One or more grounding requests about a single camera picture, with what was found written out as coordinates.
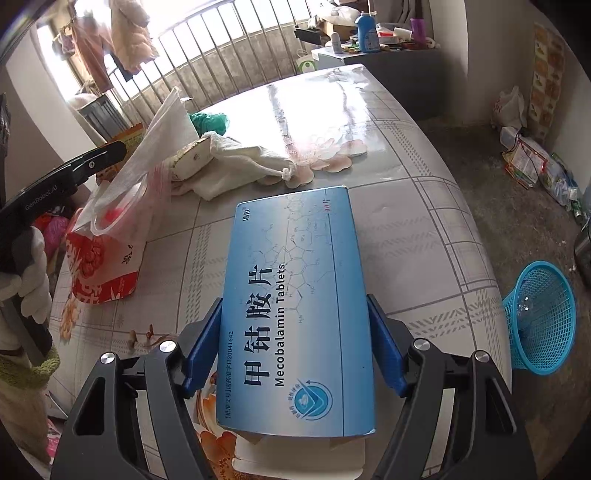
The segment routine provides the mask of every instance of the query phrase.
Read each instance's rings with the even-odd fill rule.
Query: hanging clothes
[[[105,51],[113,51],[111,32],[94,17],[75,18],[72,35],[76,51],[101,93],[113,88],[105,67]]]
[[[109,0],[109,6],[115,55],[125,70],[137,74],[142,62],[158,57],[147,28],[150,17],[136,0]]]
[[[111,58],[113,59],[113,61],[115,62],[115,66],[119,69],[119,71],[121,72],[121,76],[123,77],[123,79],[128,82],[130,80],[133,80],[134,78],[134,74],[131,72],[128,72],[127,70],[125,70],[123,64],[121,63],[121,60],[119,59],[119,57],[117,55],[115,55],[115,52],[111,52]]]

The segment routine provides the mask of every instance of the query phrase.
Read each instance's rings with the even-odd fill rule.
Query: green plastic bag
[[[223,113],[190,113],[191,123],[201,137],[205,132],[215,132],[223,135],[228,130],[228,117]]]

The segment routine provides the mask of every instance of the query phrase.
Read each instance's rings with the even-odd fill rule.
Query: pink jacket
[[[137,0],[109,0],[111,37],[121,65],[136,74],[139,64],[158,57],[148,32],[150,17]]]

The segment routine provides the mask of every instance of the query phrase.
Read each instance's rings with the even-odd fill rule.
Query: glove
[[[0,272],[0,301],[5,301],[18,294],[22,297],[21,313],[32,316],[37,323],[45,322],[51,312],[49,278],[47,278],[47,257],[44,252],[43,234],[33,229],[31,256],[33,263],[21,276]],[[21,344],[17,336],[0,313],[0,350],[16,350]]]

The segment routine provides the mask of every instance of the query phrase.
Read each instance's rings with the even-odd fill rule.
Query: blue basket
[[[530,298],[531,311],[519,324],[518,302],[525,296]],[[556,371],[573,346],[577,317],[573,292],[560,270],[542,261],[528,265],[503,306],[513,368],[538,375]]]

